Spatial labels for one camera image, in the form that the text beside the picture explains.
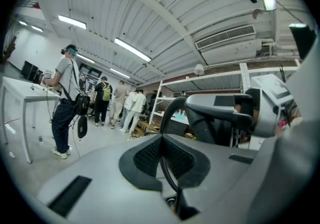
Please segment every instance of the man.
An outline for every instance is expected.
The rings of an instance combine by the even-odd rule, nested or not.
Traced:
[[[120,121],[120,129],[122,129],[124,126],[124,122],[125,122],[125,119],[127,117],[127,115],[129,114],[130,112],[130,109],[132,108],[132,104],[133,104],[133,100],[136,96],[136,94],[138,93],[138,90],[135,90],[135,91],[131,91],[127,97],[127,99],[125,100],[125,103],[124,103],[124,110],[122,112],[122,118],[121,118],[121,121]]]
[[[129,127],[129,123],[131,122],[132,118],[133,118],[133,121],[132,121],[132,125],[131,125],[131,128],[130,128],[129,134],[132,134],[135,131],[136,124],[137,124],[137,122],[139,120],[140,113],[141,113],[141,111],[143,109],[143,106],[146,104],[146,99],[145,98],[146,97],[144,96],[144,91],[143,90],[139,90],[139,93],[136,94],[136,96],[133,99],[133,104],[132,104],[131,111],[128,114],[128,116],[126,117],[126,119],[124,121],[125,122],[124,126],[121,129],[121,131],[123,133],[126,133],[128,127]]]
[[[70,155],[68,146],[69,125],[75,114],[75,98],[79,94],[79,70],[75,62],[77,48],[75,45],[68,45],[64,50],[64,58],[60,60],[56,67],[53,79],[44,79],[44,83],[49,86],[62,86],[60,104],[57,106],[52,118],[52,133],[56,148],[51,149],[54,156],[67,159]]]
[[[128,91],[124,83],[125,83],[124,81],[120,81],[119,86],[117,86],[117,88],[114,91],[115,99],[113,100],[113,103],[111,106],[109,123],[108,123],[108,125],[111,125],[111,129],[115,128],[114,126],[115,122],[117,121],[121,113],[122,107],[125,102],[125,98],[128,95]]]
[[[81,75],[81,80],[79,80],[79,88],[81,91],[86,92],[86,77],[84,74]]]
[[[99,124],[99,116],[101,113],[101,125],[104,126],[104,122],[106,120],[106,111],[109,105],[109,101],[112,95],[112,86],[107,83],[106,76],[101,78],[101,82],[98,83],[94,89],[94,93],[92,96],[92,102],[94,103],[94,124],[98,126]]]

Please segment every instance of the sneaker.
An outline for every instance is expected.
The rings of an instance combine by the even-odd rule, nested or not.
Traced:
[[[51,149],[51,152],[52,152],[52,154],[53,154],[54,156],[59,157],[59,158],[61,158],[61,159],[67,159],[67,158],[68,158],[67,153],[61,154],[61,153],[59,153],[58,151],[56,151],[55,149]]]
[[[68,149],[68,150],[66,151],[66,154],[67,154],[67,155],[71,155],[70,149]]]

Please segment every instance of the green backpack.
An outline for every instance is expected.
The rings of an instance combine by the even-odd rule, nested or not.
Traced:
[[[103,101],[109,101],[110,100],[110,95],[111,95],[111,89],[110,89],[110,84],[102,84],[102,100]]]

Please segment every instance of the gray floor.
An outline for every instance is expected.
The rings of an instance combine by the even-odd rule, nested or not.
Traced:
[[[2,76],[21,79],[18,71],[12,66],[8,65],[0,72]],[[77,136],[77,126],[74,128],[74,136],[72,129],[69,129],[69,145],[71,146],[71,155],[66,160],[54,157],[50,149],[55,146],[55,141],[52,138],[51,124],[49,123],[50,116],[48,113],[47,102],[37,102],[36,113],[36,127],[33,129],[31,126],[32,105],[29,103],[27,106],[27,137],[28,144],[33,158],[33,163],[29,164],[26,161],[25,154],[22,148],[21,140],[21,123],[19,106],[20,102],[14,96],[6,95],[5,97],[5,129],[8,135],[8,145],[3,143],[3,138],[0,143],[1,156],[10,172],[13,181],[17,186],[25,192],[37,195],[41,186],[52,176],[68,167],[79,157],[92,152],[101,147],[110,146],[116,143],[129,143],[129,134],[123,134],[118,128],[112,130],[109,126],[95,127],[93,121],[88,122],[88,133],[79,140]],[[49,109],[52,113],[53,102],[49,102]],[[42,136],[43,142],[39,142],[39,136]],[[163,196],[174,194],[169,184],[165,182],[161,171],[157,175],[163,182]]]

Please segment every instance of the white desk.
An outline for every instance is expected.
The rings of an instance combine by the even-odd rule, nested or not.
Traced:
[[[4,113],[4,107],[5,107],[5,95],[6,95],[6,91],[10,92],[11,95],[15,98],[17,98],[18,100],[20,100],[21,104],[20,104],[20,122],[21,125],[20,127],[22,127],[22,144],[23,144],[23,150],[25,151],[25,157],[27,159],[28,163],[32,163],[32,158],[30,156],[30,152],[29,152],[29,146],[28,146],[28,140],[27,140],[27,130],[26,130],[26,126],[25,126],[25,120],[26,120],[26,106],[27,103],[29,102],[34,102],[33,104],[33,115],[32,115],[32,127],[35,128],[35,120],[36,120],[36,107],[37,104],[36,102],[39,101],[46,101],[47,98],[48,100],[55,100],[57,101],[60,96],[48,91],[47,89],[38,85],[38,84],[33,84],[30,82],[25,82],[25,81],[21,81],[21,80],[16,80],[16,79],[12,79],[12,78],[8,78],[8,77],[3,77],[2,78],[2,90],[1,90],[1,123],[3,125],[2,127],[2,137],[4,138],[4,143],[8,144],[8,138],[7,138],[7,132],[6,132],[6,128],[4,126],[4,120],[5,120],[5,113]]]

